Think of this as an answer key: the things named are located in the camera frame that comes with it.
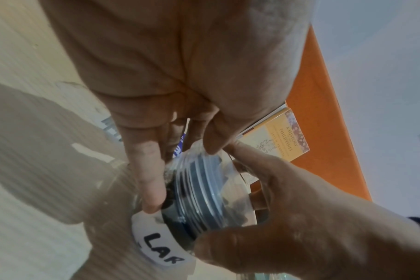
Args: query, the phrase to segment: hand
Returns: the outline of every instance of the hand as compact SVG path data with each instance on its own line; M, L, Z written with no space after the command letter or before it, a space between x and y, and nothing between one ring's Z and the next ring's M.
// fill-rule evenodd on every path
M85 84L122 135L144 209L165 199L164 162L215 153L284 103L314 0L40 0Z
M240 142L225 149L260 179L260 225L200 236L195 254L236 273L302 279L420 279L420 226Z

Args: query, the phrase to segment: wood grain surface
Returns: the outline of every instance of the wood grain surface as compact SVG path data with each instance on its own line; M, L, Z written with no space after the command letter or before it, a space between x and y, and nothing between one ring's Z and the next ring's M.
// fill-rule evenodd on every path
M0 0L0 280L236 279L136 248L137 193L105 107L36 0Z

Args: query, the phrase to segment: white wall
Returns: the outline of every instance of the white wall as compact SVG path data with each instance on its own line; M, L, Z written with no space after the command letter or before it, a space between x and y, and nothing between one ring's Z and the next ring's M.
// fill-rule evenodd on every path
M420 215L420 0L321 0L313 25L373 200Z

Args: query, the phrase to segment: transparent container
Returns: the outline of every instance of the transparent container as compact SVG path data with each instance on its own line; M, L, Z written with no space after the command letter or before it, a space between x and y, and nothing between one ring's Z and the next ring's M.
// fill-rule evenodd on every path
M205 152L202 141L166 168L164 222L183 249L192 253L203 232L256 223L247 186L230 156Z

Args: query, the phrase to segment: orange table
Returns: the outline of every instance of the orange table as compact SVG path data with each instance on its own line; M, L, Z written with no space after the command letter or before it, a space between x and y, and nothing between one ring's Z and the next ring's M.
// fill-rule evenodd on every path
M292 163L348 193L371 200L312 28L287 104L310 147ZM252 189L257 188L258 182L252 185Z

